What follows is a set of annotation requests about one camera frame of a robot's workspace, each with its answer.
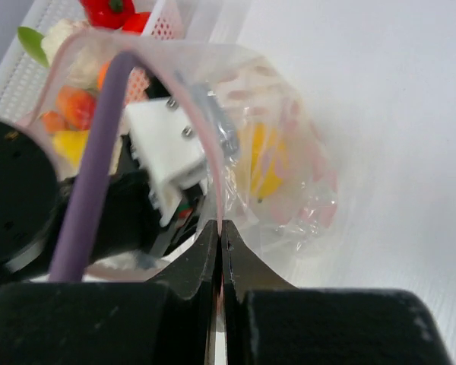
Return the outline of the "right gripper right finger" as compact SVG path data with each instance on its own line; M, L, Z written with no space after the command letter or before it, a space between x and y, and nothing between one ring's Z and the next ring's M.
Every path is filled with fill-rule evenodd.
M428 307L395 289L302 289L225 221L220 238L230 364L449 364Z

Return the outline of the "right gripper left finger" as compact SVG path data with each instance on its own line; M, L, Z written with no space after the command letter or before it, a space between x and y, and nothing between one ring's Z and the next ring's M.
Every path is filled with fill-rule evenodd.
M217 224L145 282L0 289L0 364L212 364Z

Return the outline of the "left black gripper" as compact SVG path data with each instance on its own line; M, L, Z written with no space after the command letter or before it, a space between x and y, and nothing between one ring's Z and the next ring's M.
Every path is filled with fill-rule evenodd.
M131 155L131 141L119 141L116 171L109 181L103 213L90 262L127 251L163 257L195 233L204 202L200 184L182 192L180 206L166 227L160 226L160 209L154 206L147 171Z

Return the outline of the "fake orange bell pepper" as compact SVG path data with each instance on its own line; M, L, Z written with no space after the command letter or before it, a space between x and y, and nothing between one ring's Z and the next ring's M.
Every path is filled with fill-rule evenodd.
M65 118L53 110L43 113L40 116L40 121L45 131L50 135L69 130L69 124Z

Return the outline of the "clear zip top bag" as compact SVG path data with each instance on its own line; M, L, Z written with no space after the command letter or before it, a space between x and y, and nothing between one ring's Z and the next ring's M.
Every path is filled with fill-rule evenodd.
M50 149L60 176L76 173L52 144L54 134L43 128L40 116L56 111L55 99L64 86L52 90L62 66L62 53L89 33L84 30L68 38L50 66L39 103L21 125L37 134ZM122 51L131 51L147 63L134 67L125 87L116 91L121 118L112 153L112 171L118 165L119 141L129 136L123 122L127 104L168 99L180 106L201 133L207 158L207 176L200 183L205 196L197 228L211 218L232 220L248 246L265 254L309 254L331 245L331 224L337 210L337 176L296 90L264 56L241 46L157 40L148 36L109 33L119 48L100 67ZM288 170L283 185L262 201L252 198L236 182L235 168L241 154L239 132L254 123L279 131L287 147Z

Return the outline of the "small yellow fake fruit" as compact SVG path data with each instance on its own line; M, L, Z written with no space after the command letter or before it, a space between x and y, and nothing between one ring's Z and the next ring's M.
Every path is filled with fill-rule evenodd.
M264 123L247 125L239 132L241 154L236 182L257 201L273 195L286 179L287 147L279 131Z

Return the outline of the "fake white cauliflower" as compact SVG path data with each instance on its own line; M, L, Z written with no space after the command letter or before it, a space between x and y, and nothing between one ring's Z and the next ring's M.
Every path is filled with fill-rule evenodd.
M17 29L17 38L26 54L44 68L50 68L59 50L76 33L87 30L86 21L61 19L52 25L46 34L30 27ZM95 89L100 70L99 46L85 42L69 43L63 49L62 60L68 60L67 81L83 89Z

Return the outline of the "fake red tomato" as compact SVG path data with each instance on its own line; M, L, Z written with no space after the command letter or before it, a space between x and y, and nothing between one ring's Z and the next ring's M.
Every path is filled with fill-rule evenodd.
M150 15L151 13L148 11L133 14L122 26L122 31L136 35L142 34Z

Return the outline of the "fake red bell pepper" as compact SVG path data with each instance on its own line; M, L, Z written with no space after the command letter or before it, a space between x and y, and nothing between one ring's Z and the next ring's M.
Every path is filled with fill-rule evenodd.
M112 30L121 28L135 13L132 0L80 0L91 26Z

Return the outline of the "fake yellow lemon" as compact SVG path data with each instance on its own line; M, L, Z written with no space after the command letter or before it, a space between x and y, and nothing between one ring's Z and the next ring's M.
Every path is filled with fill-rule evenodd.
M89 131L59 131L52 137L55 151L68 163L78 168L89 137Z

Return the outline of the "fake red strawberry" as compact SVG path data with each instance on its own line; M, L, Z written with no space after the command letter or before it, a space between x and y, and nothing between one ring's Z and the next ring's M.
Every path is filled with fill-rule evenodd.
M68 85L59 90L55 99L56 109L69 125L79 131L90 129L96 103L96 97L86 90Z

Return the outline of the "fake orange fruit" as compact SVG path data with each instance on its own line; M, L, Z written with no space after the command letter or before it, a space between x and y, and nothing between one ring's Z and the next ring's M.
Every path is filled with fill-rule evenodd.
M110 65L110 62L105 62L99 72L98 72L98 76L97 76L97 89L98 90L101 90L102 89L102 86L103 86L103 82L104 82L104 79L106 77L106 73L108 72L108 69L109 69L109 65Z

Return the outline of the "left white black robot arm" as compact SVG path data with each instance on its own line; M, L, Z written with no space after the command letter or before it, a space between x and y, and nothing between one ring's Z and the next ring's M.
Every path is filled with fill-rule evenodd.
M119 142L119 170L110 182L90 256L91 262L125 252L170 254L195 233L204 201L200 186L184 192L167 227L150 202L146 170ZM52 255L74 178L60 181L36 140L0 120L0 286L44 275Z

